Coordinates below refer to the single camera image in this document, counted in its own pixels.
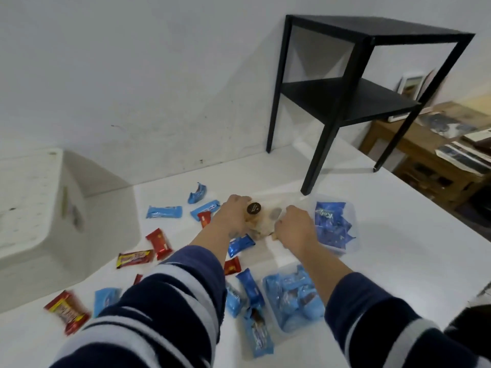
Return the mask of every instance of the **plastic container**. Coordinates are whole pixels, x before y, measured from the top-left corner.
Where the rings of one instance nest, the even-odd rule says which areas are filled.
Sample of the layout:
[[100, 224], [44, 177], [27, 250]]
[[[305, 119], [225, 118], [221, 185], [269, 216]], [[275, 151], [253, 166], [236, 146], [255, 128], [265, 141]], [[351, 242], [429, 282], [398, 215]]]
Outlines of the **plastic container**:
[[315, 219], [315, 207], [317, 202], [323, 202], [323, 203], [346, 203], [344, 210], [343, 210], [343, 217], [346, 219], [349, 223], [352, 224], [352, 227], [348, 231], [348, 234], [353, 237], [351, 241], [346, 243], [345, 249], [333, 247], [330, 245], [325, 245], [325, 247], [328, 247], [330, 250], [343, 254], [343, 253], [353, 253], [357, 251], [360, 248], [360, 238], [358, 234], [358, 222], [356, 220], [356, 215], [354, 212], [354, 205], [347, 201], [346, 199], [340, 199], [340, 198], [335, 198], [332, 196], [324, 195], [324, 194], [319, 194], [319, 193], [311, 193], [308, 197], [308, 208], [307, 211], [312, 219]]
[[[279, 308], [275, 305], [276, 300], [272, 296], [272, 292], [268, 291], [268, 286], [267, 286], [267, 279], [271, 279], [274, 277], [276, 274], [281, 274], [281, 275], [290, 275], [293, 273], [296, 273], [298, 271], [298, 266], [301, 266], [299, 262], [294, 262], [290, 263], [288, 265], [280, 267], [277, 271], [272, 272], [262, 278], [259, 284], [259, 288], [261, 290], [261, 293], [263, 294], [264, 298], [266, 299], [266, 310], [267, 312], [265, 313], [267, 316], [267, 322], [269, 324], [273, 324], [273, 328], [275, 329], [276, 333], [273, 333], [273, 336], [276, 335], [276, 338], [273, 340], [276, 343], [276, 340], [279, 337], [279, 340], [282, 340], [283, 338], [281, 336], [289, 336], [291, 334], [295, 334], [299, 330], [303, 329], [304, 327], [316, 323], [320, 320], [323, 319], [323, 311], [324, 307], [322, 302], [320, 304], [320, 313], [316, 317], [306, 317], [304, 312], [299, 308], [298, 310], [292, 311], [290, 316], [288, 317], [282, 317], [281, 312], [279, 311]], [[309, 287], [311, 291], [315, 291], [315, 288], [313, 287], [313, 284], [311, 287]]]

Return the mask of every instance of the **picture frame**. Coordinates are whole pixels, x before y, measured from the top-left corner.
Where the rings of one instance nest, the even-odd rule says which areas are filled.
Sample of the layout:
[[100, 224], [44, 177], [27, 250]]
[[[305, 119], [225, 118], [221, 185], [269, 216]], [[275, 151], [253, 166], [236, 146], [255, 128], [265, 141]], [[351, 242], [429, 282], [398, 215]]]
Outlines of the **picture frame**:
[[[412, 72], [405, 73], [401, 81], [399, 82], [399, 86], [397, 87], [397, 92], [403, 97], [416, 100], [419, 97], [419, 92], [421, 91], [421, 86], [423, 82], [425, 82], [428, 75], [424, 72]], [[409, 113], [405, 113], [397, 116], [390, 116], [387, 121], [389, 123], [393, 123], [398, 120], [405, 119], [408, 117]]]

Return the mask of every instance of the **white wall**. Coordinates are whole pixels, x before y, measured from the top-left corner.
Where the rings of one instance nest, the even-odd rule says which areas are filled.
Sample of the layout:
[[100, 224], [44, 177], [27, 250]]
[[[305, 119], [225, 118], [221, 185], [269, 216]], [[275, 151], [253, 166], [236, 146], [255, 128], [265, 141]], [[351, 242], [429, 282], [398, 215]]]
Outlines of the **white wall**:
[[[60, 146], [135, 184], [262, 152], [288, 13], [476, 32], [440, 99], [482, 94], [490, 8], [491, 0], [0, 0], [0, 154]], [[308, 31], [292, 38], [287, 80], [338, 75], [351, 48]], [[393, 88], [450, 49], [376, 48], [364, 77]], [[312, 121], [283, 98], [274, 147]], [[357, 143], [363, 127], [341, 135]], [[92, 182], [89, 192], [115, 187]]]

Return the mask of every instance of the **wooden furniture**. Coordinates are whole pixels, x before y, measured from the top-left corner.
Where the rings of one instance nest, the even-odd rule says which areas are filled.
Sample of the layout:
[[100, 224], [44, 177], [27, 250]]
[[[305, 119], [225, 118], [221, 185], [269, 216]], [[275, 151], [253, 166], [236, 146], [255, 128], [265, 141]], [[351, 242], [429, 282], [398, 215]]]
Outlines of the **wooden furniture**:
[[[342, 77], [283, 83], [293, 26], [354, 43]], [[300, 189], [308, 195], [340, 127], [409, 112], [404, 125], [375, 164], [374, 172], [377, 172], [473, 37], [473, 33], [381, 17], [286, 15], [266, 151], [270, 153], [273, 144], [280, 93], [324, 124]], [[457, 44], [421, 95], [419, 103], [361, 78], [375, 46], [444, 42]]]
[[[478, 129], [491, 124], [488, 115], [453, 102], [436, 105], [433, 110], [445, 112]], [[373, 121], [359, 150], [368, 154], [377, 139], [390, 141], [402, 124], [402, 121]], [[480, 177], [463, 171], [435, 154], [437, 148], [456, 139], [442, 137], [413, 123], [397, 145], [397, 149], [408, 157], [394, 170], [394, 174], [447, 210], [464, 203], [491, 178], [491, 174]]]

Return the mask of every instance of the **black side table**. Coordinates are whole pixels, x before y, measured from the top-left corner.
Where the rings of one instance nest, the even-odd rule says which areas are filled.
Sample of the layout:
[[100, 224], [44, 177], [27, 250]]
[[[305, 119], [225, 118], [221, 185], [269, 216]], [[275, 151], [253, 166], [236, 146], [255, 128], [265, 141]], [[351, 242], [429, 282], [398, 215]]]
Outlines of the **black side table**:
[[[283, 83], [293, 25], [354, 42], [353, 51], [342, 77]], [[314, 187], [340, 127], [410, 111], [401, 128], [375, 164], [374, 172], [377, 172], [473, 37], [473, 33], [389, 18], [287, 15], [281, 42], [266, 151], [271, 152], [280, 93], [324, 124], [301, 188], [301, 192], [308, 195]], [[456, 42], [457, 44], [421, 95], [419, 102], [404, 98], [396, 92], [361, 78], [373, 48], [377, 45], [444, 42]]]

